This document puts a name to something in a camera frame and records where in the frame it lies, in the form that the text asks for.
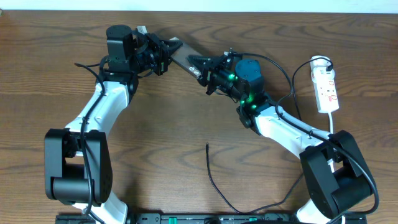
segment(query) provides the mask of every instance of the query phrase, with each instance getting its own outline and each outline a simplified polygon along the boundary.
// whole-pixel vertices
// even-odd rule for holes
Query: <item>wooden surface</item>
[[[44,193],[44,135],[63,128],[86,105],[94,77],[73,66],[107,54],[105,30],[146,25],[177,36],[204,55],[233,47],[273,58],[292,75],[311,56],[329,56],[340,109],[335,129],[356,138],[377,182],[379,210],[369,223],[398,222],[398,15],[6,11],[0,17],[0,223],[53,223],[78,212]],[[262,62],[266,90],[278,99],[289,86]],[[328,129],[316,109],[309,66],[297,77],[303,120]],[[301,173],[282,146],[245,129],[227,97],[207,96],[172,64],[162,77],[140,81],[111,130],[113,190],[136,210],[232,212],[211,186],[210,143],[218,187],[240,210],[281,200]],[[292,101],[284,104],[295,114]],[[274,210],[296,210],[309,199],[305,182]],[[356,209],[370,208],[373,198]]]

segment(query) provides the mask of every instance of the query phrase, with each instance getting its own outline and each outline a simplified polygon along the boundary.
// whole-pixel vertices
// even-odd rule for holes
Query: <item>wooden table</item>
[[[273,58],[288,74],[311,56],[335,63],[340,109],[336,130],[347,130],[377,182],[379,210],[369,223],[398,222],[398,16],[371,14],[5,11],[0,17],[0,223],[53,223],[78,212],[44,193],[44,135],[63,128],[86,105],[94,77],[74,62],[106,55],[105,30],[146,25],[177,36],[203,55],[233,47]],[[266,90],[278,99],[289,86],[262,62]],[[303,120],[328,129],[315,105],[309,66],[297,77]],[[296,115],[292,101],[284,108]],[[281,200],[301,173],[299,160],[240,123],[237,105],[205,94],[176,64],[140,81],[130,106],[109,135],[113,190],[137,211],[232,212],[211,186],[240,210]],[[296,210],[309,199],[302,181],[274,210]],[[370,197],[356,209],[369,209]]]

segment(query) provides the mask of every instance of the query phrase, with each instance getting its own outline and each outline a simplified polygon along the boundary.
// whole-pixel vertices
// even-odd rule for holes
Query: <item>white power strip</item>
[[[325,56],[314,56],[311,59],[319,57],[327,58]],[[318,59],[310,62],[311,65],[311,79],[315,89],[315,98],[317,99],[317,106],[319,113],[331,113],[339,108],[337,100],[337,92],[335,85],[335,71],[327,71],[326,68],[331,63]]]

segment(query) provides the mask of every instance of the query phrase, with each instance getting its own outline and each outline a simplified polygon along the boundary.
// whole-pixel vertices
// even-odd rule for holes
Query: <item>green connector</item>
[[[177,224],[177,218],[169,218],[169,224]]]

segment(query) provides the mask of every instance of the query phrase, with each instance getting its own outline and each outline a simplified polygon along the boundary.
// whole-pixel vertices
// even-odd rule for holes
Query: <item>white background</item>
[[[0,0],[1,9],[398,13],[398,0]]]

